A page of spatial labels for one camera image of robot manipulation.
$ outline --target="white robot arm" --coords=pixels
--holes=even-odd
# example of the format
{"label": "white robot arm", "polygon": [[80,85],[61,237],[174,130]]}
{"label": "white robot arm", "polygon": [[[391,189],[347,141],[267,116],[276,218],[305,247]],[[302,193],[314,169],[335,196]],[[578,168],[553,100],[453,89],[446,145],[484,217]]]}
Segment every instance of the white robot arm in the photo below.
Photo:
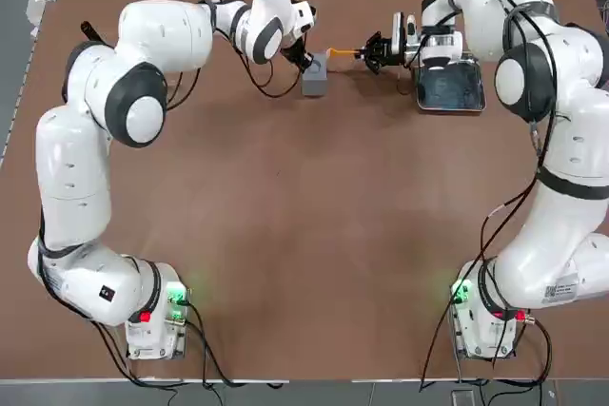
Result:
{"label": "white robot arm", "polygon": [[[519,11],[551,49],[556,90],[550,52]],[[442,67],[454,55],[454,17],[438,24],[453,12],[463,14],[474,55],[499,61],[495,86],[507,109],[532,126],[553,104],[559,114],[520,233],[462,283],[469,262],[456,283],[462,284],[454,302],[459,349],[470,358],[506,357],[517,310],[609,291],[609,238],[593,233],[609,204],[609,94],[599,89],[609,77],[609,45],[576,25],[561,26],[552,0],[423,0],[424,65]]]}
{"label": "white robot arm", "polygon": [[31,272],[89,319],[126,324],[131,358],[172,358],[182,350],[187,290],[175,270],[118,255],[98,241],[110,220],[111,140],[150,145],[167,110],[164,73],[202,67],[217,29],[263,64],[313,26],[312,8],[291,0],[152,0],[127,5],[115,48],[86,42],[69,57],[66,104],[36,128],[41,229]]}

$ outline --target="black cable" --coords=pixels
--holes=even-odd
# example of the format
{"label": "black cable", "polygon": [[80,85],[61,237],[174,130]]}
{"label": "black cable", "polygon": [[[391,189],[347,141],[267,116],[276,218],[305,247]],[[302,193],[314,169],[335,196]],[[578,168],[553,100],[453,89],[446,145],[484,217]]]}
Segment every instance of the black cable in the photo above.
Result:
{"label": "black cable", "polygon": [[172,106],[167,104],[167,111],[171,111],[172,109],[177,108],[178,106],[183,104],[187,100],[188,97],[190,97],[190,94],[192,93],[194,88],[197,86],[197,81],[199,81],[199,75],[200,74],[201,74],[201,69],[197,68],[197,72],[194,74],[194,79],[192,80],[192,85],[190,85],[190,89],[188,90],[186,95],[184,97],[182,97],[178,102],[173,104]]}
{"label": "black cable", "polygon": [[491,406],[491,403],[493,402],[493,400],[499,396],[504,396],[504,395],[520,395],[520,394],[526,394],[527,392],[530,392],[531,390],[533,390],[534,387],[529,387],[526,390],[518,390],[516,392],[510,391],[510,392],[500,392],[498,394],[494,394],[493,396],[491,396],[491,399],[488,400],[488,403],[486,403],[486,406]]}
{"label": "black cable", "polygon": [[488,406],[486,401],[484,401],[484,392],[482,391],[482,384],[478,384],[478,393],[480,394],[480,401],[482,406]]}
{"label": "black cable", "polygon": [[173,99],[175,99],[175,96],[178,93],[178,89],[180,88],[180,84],[182,83],[183,76],[184,76],[184,73],[181,71],[180,76],[178,77],[178,82],[175,84],[175,89],[173,89],[173,93],[171,94],[171,97],[169,97],[169,100],[167,100],[167,105],[169,105],[171,102],[173,102]]}
{"label": "black cable", "polygon": [[[187,306],[192,308],[193,311],[195,311],[195,309],[196,309],[191,303],[187,304]],[[195,314],[197,315],[197,319],[198,319],[199,318],[199,312],[195,311]],[[242,382],[233,382],[228,377],[226,377],[226,375],[224,374],[224,372],[220,368],[220,365],[218,364],[218,359],[214,355],[213,350],[211,349],[211,347],[209,346],[209,343],[207,342],[207,339],[206,339],[206,336],[205,336],[205,332],[204,332],[204,330],[202,330],[203,327],[201,327],[201,329],[200,329],[197,325],[195,325],[194,323],[192,323],[189,320],[187,320],[187,326],[192,328],[197,333],[199,338],[201,339],[201,342],[203,343],[204,348],[207,349],[207,353],[209,354],[209,358],[211,358],[211,361],[213,362],[213,364],[214,364],[214,366],[216,368],[216,371],[220,375],[220,379],[222,380],[224,385],[226,387],[230,387],[231,389],[236,389],[236,388],[239,388],[239,387],[246,386],[247,384],[244,384]]]}

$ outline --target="tabletop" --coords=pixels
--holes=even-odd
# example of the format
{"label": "tabletop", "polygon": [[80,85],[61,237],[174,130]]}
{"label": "tabletop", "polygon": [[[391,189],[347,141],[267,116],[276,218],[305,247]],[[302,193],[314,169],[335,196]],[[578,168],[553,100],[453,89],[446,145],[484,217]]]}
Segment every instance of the tabletop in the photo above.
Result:
{"label": "tabletop", "polygon": [[[46,295],[26,255],[40,211],[36,123],[62,103],[64,64],[84,38],[81,21],[115,43],[119,12],[132,1],[47,6],[0,169],[1,378],[118,376],[97,334]],[[389,34],[394,11],[421,13],[421,0],[308,1],[318,9],[311,51],[360,47],[377,29]],[[561,21],[603,31],[595,0],[555,2]],[[275,61],[268,90],[279,92],[295,69]],[[141,150],[112,146],[113,217],[103,241],[176,268],[230,377],[416,378],[448,287],[478,253],[484,216],[534,171],[528,127],[498,103],[493,71],[482,66],[487,109],[478,116],[422,114],[412,95],[397,91],[411,89],[408,75],[375,76],[350,59],[330,61],[325,97],[295,89],[271,100],[219,37],[196,90],[168,114],[158,141]],[[254,72],[263,81],[268,68]],[[177,75],[167,79],[175,84]],[[605,305],[588,300],[535,313],[554,342],[552,377],[609,377]],[[470,361],[463,373],[535,377],[542,345],[527,332],[518,356],[495,372]],[[200,351],[193,340],[185,360],[135,368],[140,376],[200,377]],[[429,376],[456,376],[446,325]]]}

